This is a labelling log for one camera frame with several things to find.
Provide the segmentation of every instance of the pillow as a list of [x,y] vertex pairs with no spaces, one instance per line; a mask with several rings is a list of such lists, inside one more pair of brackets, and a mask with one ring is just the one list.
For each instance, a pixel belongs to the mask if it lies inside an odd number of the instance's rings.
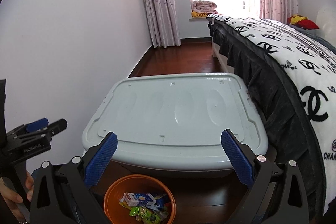
[[292,24],[294,26],[303,28],[305,30],[316,30],[319,29],[318,25],[309,20],[307,17],[300,15],[293,15],[287,19],[287,24]]
[[295,26],[298,26],[300,28],[303,28],[305,30],[316,30],[319,29],[318,25],[316,25],[314,22],[312,22],[309,19],[303,19],[299,21],[298,23],[294,24]]

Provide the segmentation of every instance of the storage box lid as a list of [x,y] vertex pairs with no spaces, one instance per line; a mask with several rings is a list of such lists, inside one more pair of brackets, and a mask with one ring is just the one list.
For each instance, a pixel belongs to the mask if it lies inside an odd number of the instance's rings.
[[160,170],[232,168],[221,147],[229,128],[257,154],[268,140],[241,78],[196,73],[128,78],[115,84],[82,141],[88,150],[108,132],[118,137],[113,160]]

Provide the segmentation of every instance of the red pillow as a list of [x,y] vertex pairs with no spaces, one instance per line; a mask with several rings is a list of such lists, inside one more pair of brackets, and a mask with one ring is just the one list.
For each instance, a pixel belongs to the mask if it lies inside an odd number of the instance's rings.
[[309,19],[302,19],[301,21],[294,24],[297,27],[304,28],[305,30],[316,30],[319,29],[318,25]]

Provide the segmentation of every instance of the wooden floor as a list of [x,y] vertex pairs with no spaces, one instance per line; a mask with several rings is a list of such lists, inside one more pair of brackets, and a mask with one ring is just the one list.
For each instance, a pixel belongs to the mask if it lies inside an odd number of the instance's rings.
[[[210,42],[153,49],[135,76],[196,72],[221,72],[218,60],[212,57]],[[110,162],[95,190],[104,194],[114,181],[130,173],[118,163]],[[234,172],[216,179],[157,178],[176,200],[174,224],[223,223],[246,192]]]
[[196,72],[221,72],[218,59],[212,57],[211,42],[153,49],[149,60],[136,76]]

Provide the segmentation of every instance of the white blanket with black logos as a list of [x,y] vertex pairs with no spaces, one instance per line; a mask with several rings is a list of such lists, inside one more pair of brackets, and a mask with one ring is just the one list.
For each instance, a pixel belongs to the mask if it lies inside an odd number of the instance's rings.
[[231,26],[263,48],[296,85],[324,159],[326,212],[336,196],[336,55],[278,21],[216,14],[208,17]]

